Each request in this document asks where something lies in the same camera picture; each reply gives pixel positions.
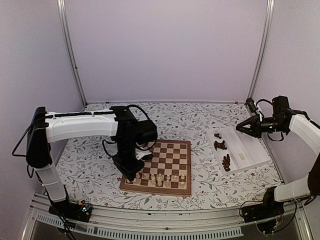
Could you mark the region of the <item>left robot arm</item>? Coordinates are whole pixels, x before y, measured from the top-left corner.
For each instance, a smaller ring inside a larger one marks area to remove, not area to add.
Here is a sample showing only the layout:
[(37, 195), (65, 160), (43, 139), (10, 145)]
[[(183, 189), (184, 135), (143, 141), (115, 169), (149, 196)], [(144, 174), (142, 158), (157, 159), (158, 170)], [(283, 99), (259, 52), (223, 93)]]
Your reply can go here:
[(151, 154), (158, 139), (155, 123), (149, 116), (138, 120), (131, 112), (133, 105), (112, 106), (98, 111), (49, 112), (38, 107), (31, 123), (12, 150), (12, 156), (25, 158), (39, 176), (55, 209), (63, 216), (74, 213), (68, 193), (53, 163), (51, 144), (60, 141), (110, 138), (117, 152), (111, 155), (116, 168), (133, 181), (144, 167), (142, 158)]

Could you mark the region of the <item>pile of dark chess pieces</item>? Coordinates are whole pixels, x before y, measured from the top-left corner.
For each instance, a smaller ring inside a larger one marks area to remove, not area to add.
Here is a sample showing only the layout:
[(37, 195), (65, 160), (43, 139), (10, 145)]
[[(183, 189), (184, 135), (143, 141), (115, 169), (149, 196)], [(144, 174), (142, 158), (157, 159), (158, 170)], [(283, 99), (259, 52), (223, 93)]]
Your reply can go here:
[(231, 154), (228, 152), (227, 143), (220, 133), (214, 133), (213, 137), (213, 150), (217, 154), (223, 170), (226, 173), (230, 173), (232, 170), (232, 158)]

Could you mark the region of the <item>floral patterned table mat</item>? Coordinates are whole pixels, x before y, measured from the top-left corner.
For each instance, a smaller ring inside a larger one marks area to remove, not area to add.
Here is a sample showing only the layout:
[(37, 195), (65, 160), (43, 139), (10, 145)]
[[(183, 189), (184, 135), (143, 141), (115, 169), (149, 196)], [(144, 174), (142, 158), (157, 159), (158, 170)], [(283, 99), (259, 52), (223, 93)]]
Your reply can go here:
[(191, 194), (164, 196), (128, 192), (121, 189), (123, 175), (112, 155), (117, 148), (101, 136), (74, 138), (67, 142), (57, 164), (61, 181), (72, 201), (138, 210), (205, 210), (239, 206), (259, 201), (267, 188), (281, 184), (273, 163), (223, 175), (207, 139), (207, 132), (233, 127), (249, 117), (242, 104), (140, 103), (132, 109), (139, 120), (145, 115), (156, 124), (159, 141), (154, 158), (131, 186), (146, 187), (151, 176), (161, 176), (155, 184), (161, 192), (173, 184), (175, 190), (191, 183)]

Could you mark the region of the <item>light bishop piece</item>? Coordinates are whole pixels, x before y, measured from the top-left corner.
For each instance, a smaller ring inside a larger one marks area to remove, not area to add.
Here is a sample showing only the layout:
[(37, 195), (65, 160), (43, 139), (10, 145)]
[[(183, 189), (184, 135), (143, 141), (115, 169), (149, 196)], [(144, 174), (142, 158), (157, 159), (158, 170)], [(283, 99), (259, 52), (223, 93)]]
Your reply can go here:
[(169, 188), (171, 186), (171, 183), (170, 181), (167, 179), (165, 182), (164, 182), (164, 187), (165, 188)]

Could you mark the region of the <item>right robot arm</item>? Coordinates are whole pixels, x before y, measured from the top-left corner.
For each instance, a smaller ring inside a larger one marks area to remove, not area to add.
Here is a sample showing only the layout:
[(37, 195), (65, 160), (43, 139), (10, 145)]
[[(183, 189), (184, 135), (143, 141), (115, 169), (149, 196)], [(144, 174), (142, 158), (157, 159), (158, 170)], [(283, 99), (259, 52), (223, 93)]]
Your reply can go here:
[(285, 183), (266, 190), (258, 213), (269, 218), (278, 210), (278, 203), (293, 200), (311, 202), (320, 194), (320, 126), (303, 110), (292, 109), (286, 96), (276, 96), (269, 104), (272, 115), (264, 116), (259, 107), (265, 99), (245, 101), (251, 117), (236, 126), (236, 130), (254, 138), (280, 133), (278, 141), (267, 144), (275, 157), (284, 163), (277, 165), (284, 173)]

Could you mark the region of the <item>left aluminium frame post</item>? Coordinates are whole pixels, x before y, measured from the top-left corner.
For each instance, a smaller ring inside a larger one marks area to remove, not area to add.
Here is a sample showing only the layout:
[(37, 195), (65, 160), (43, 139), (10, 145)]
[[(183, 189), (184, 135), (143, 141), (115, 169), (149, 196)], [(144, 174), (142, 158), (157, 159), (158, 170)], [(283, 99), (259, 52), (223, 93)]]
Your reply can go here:
[(83, 85), (82, 85), (82, 82), (80, 79), (80, 74), (78, 71), (78, 66), (77, 66), (77, 62), (76, 62), (76, 58), (75, 58), (75, 54), (74, 54), (74, 50), (73, 50), (72, 39), (71, 39), (71, 34), (70, 34), (70, 29), (69, 29), (69, 24), (68, 24), (66, 1), (65, 0), (57, 0), (57, 8), (58, 8), (58, 14), (59, 14), (59, 19), (60, 19), (60, 23), (61, 23), (62, 34), (64, 37), (66, 51), (68, 54), (74, 82), (76, 85), (76, 89), (77, 89), (80, 101), (81, 101), (82, 105), (85, 107), (88, 105), (88, 102), (87, 102), (84, 88), (83, 88)]

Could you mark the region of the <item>right aluminium frame post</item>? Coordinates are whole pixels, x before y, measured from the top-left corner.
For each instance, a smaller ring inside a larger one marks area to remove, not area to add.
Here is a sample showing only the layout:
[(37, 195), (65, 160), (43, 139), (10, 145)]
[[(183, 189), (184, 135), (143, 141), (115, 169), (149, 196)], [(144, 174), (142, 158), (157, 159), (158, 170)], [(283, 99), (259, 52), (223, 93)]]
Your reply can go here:
[(268, 39), (269, 39), (271, 27), (272, 27), (274, 6), (275, 6), (274, 0), (267, 0), (266, 1), (266, 11), (265, 11), (260, 46), (259, 46), (257, 60), (255, 63), (251, 83), (250, 83), (248, 94), (247, 94), (246, 98), (252, 98), (256, 92), (256, 89), (257, 89), (260, 73), (261, 73), (262, 66), (263, 66), (264, 56), (265, 56), (267, 45), (268, 45)]

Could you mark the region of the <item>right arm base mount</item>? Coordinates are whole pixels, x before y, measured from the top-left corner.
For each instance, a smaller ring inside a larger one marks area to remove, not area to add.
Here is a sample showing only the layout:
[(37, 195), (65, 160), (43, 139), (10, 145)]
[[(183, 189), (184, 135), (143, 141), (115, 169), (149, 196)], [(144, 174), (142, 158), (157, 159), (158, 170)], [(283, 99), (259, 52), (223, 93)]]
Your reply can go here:
[(262, 201), (256, 201), (256, 203), (247, 206), (242, 204), (239, 208), (239, 215), (244, 219), (245, 223), (273, 218), (257, 224), (257, 228), (262, 234), (273, 234), (279, 225), (279, 221), (275, 217), (281, 216), (285, 212), (284, 203), (263, 203)]

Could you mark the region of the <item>light queen piece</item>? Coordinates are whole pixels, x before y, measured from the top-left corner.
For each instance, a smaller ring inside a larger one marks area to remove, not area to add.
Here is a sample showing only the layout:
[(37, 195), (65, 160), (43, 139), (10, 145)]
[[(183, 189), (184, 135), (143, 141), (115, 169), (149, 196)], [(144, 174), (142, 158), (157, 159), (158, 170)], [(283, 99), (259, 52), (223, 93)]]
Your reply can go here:
[(154, 186), (156, 184), (156, 177), (151, 175), (151, 184)]

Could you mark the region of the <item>white plastic tray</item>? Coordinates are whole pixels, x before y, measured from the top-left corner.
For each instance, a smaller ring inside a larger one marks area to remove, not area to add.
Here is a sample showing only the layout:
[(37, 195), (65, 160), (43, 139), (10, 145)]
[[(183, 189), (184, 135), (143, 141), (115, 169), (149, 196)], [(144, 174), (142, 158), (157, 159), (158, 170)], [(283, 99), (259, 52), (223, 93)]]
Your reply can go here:
[[(215, 153), (213, 149), (213, 141), (215, 139), (214, 133), (220, 133), (222, 139), (226, 141), (228, 148), (227, 151), (231, 155), (232, 162), (230, 173), (226, 173), (223, 170), (220, 160), (218, 159), (218, 154)], [(234, 127), (208, 130), (206, 132), (206, 137), (211, 146), (220, 171), (224, 176), (247, 171), (256, 167), (270, 164), (272, 162), (271, 157), (257, 138), (241, 133)], [(241, 160), (239, 157), (240, 153), (245, 156), (245, 160)]]

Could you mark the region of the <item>light king piece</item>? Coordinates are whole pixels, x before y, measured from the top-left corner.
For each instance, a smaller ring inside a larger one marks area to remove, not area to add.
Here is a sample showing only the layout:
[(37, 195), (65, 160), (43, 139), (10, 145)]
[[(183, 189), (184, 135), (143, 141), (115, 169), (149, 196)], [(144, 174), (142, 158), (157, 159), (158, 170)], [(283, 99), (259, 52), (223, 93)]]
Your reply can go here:
[(161, 187), (162, 185), (163, 185), (163, 183), (162, 183), (162, 178), (160, 177), (160, 178), (157, 178), (157, 180), (156, 180), (156, 185), (158, 186), (158, 187)]

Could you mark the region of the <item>light piece among dark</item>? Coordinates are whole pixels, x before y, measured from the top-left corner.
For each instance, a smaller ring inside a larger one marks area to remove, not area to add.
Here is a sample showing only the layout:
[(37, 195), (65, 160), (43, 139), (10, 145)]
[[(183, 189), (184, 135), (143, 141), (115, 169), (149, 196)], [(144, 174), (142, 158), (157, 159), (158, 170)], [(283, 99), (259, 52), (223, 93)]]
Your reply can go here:
[(184, 181), (179, 182), (179, 188), (180, 189), (184, 189), (185, 185), (186, 185), (186, 183)]

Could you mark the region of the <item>aluminium frame post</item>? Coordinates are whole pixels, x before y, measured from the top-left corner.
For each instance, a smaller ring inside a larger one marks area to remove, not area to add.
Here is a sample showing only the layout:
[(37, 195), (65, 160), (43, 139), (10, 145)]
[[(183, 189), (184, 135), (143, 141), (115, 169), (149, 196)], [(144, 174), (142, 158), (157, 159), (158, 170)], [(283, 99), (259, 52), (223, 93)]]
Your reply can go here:
[(261, 73), (262, 66), (263, 66), (264, 56), (265, 56), (267, 45), (268, 45), (268, 39), (269, 39), (271, 27), (272, 27), (274, 6), (275, 6), (274, 0), (267, 0), (266, 1), (266, 11), (265, 11), (260, 46), (259, 46), (257, 60), (255, 63), (251, 83), (250, 83), (248, 94), (247, 94), (246, 98), (252, 98), (256, 92), (256, 89), (257, 89), (260, 73)]
[(59, 19), (60, 19), (60, 23), (61, 23), (62, 34), (64, 37), (66, 51), (68, 54), (74, 82), (76, 85), (76, 89), (77, 89), (80, 101), (81, 101), (82, 105), (85, 107), (88, 105), (88, 102), (87, 102), (84, 88), (83, 88), (83, 85), (82, 85), (82, 82), (80, 79), (80, 74), (78, 71), (78, 66), (77, 66), (77, 62), (76, 62), (76, 58), (75, 58), (75, 54), (74, 54), (74, 50), (73, 50), (72, 39), (71, 39), (71, 34), (70, 34), (70, 29), (69, 29), (69, 24), (68, 24), (66, 1), (65, 0), (57, 0), (57, 8), (58, 8), (58, 14), (59, 14)]

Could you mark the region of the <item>wooden chess board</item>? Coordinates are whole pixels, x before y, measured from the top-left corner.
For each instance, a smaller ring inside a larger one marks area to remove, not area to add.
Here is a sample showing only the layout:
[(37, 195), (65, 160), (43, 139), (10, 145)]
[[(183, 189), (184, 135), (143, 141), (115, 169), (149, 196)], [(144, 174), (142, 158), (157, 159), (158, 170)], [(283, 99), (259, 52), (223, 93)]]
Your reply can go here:
[[(123, 176), (120, 182), (120, 190), (132, 193), (154, 194), (160, 196), (190, 197), (192, 193), (191, 175), (191, 142), (188, 140), (158, 140), (153, 147), (153, 158), (144, 161), (144, 168), (136, 178), (127, 183)], [(157, 186), (157, 176), (162, 174), (162, 186)], [(151, 184), (151, 175), (155, 176), (155, 185)], [(170, 187), (164, 187), (164, 182), (170, 175)], [(172, 176), (178, 176), (178, 181), (172, 181)], [(179, 182), (185, 182), (183, 189), (179, 188)]]

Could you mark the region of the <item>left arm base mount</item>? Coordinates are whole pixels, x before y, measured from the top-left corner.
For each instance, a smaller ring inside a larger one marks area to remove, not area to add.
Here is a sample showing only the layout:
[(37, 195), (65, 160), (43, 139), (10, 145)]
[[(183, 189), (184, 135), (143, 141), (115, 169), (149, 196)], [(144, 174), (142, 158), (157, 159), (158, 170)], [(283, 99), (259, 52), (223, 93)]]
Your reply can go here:
[(93, 205), (85, 200), (78, 203), (70, 202), (69, 199), (59, 202), (53, 202), (51, 199), (49, 201), (50, 207), (48, 212), (50, 214), (85, 223), (88, 223), (91, 218)]

